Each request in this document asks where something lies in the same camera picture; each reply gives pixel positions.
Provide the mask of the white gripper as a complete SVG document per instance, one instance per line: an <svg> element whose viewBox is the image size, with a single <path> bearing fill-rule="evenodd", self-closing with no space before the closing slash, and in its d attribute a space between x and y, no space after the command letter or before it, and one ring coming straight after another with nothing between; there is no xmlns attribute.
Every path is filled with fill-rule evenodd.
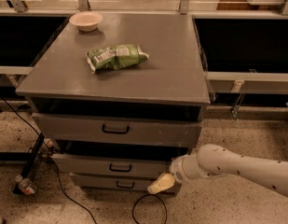
<svg viewBox="0 0 288 224"><path fill-rule="evenodd" d="M184 156L179 156L171 161L170 173L161 174L148 188L150 194L157 194L163 190L171 188L175 181L182 184L186 180L186 175L183 168Z"/></svg>

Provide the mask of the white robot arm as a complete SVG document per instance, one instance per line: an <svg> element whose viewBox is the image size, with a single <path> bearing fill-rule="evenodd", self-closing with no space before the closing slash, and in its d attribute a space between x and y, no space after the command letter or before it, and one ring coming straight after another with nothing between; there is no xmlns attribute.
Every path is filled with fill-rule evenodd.
<svg viewBox="0 0 288 224"><path fill-rule="evenodd" d="M189 155L173 159L169 172L162 173L147 190L156 194L185 180L222 175L237 175L288 197L288 161L239 155L214 144L204 145Z"/></svg>

